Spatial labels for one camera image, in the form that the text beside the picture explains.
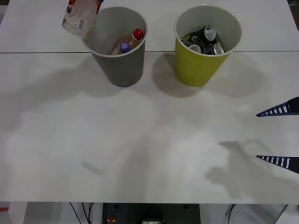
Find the purple bottle cap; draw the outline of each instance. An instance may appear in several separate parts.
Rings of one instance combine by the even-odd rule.
[[[126,42],[123,42],[120,44],[120,51],[125,54],[130,51],[130,46]]]

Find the table seam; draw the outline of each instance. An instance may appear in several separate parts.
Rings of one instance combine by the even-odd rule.
[[[236,50],[233,52],[299,52],[299,50]],[[86,54],[89,51],[82,52],[0,52],[0,54]],[[145,53],[175,53],[175,51],[145,51]]]

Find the black device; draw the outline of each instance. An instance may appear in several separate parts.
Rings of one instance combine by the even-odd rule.
[[[104,203],[102,224],[200,224],[199,204]]]

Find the red bottle cap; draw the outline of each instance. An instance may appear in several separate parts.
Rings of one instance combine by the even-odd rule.
[[[144,34],[142,32],[142,30],[140,29],[137,29],[133,32],[133,37],[136,39],[136,40],[141,40],[141,38],[143,38]]]

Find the bottle cap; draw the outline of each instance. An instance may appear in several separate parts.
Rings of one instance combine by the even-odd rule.
[[[129,52],[129,51],[130,51],[130,46],[128,45],[128,43],[126,43],[126,42],[122,42],[122,43],[120,44],[120,51],[121,51],[123,54]]]
[[[133,32],[133,37],[136,39],[136,40],[141,40],[141,38],[143,38],[144,34],[142,32],[142,30],[140,29],[137,29]]]

